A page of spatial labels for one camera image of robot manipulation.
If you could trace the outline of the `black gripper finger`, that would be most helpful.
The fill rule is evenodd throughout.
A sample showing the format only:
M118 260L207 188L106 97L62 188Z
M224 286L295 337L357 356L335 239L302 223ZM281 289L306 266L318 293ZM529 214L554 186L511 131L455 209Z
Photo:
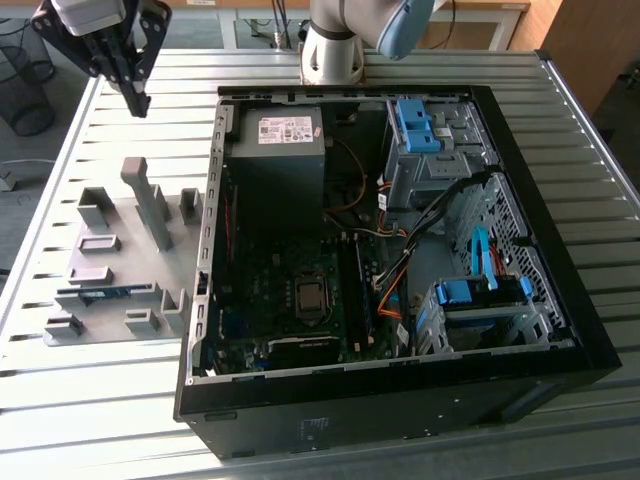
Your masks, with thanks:
M150 97L145 93L145 85L167 36L172 10L163 1L144 0L138 3L137 12L145 44L134 56L132 79L134 103L130 112L134 117L145 118L150 105Z
M42 38L85 73L85 49L82 46L83 4L138 4L137 1L43 1L31 17L31 26ZM133 107L133 76L104 76L123 95L127 107Z

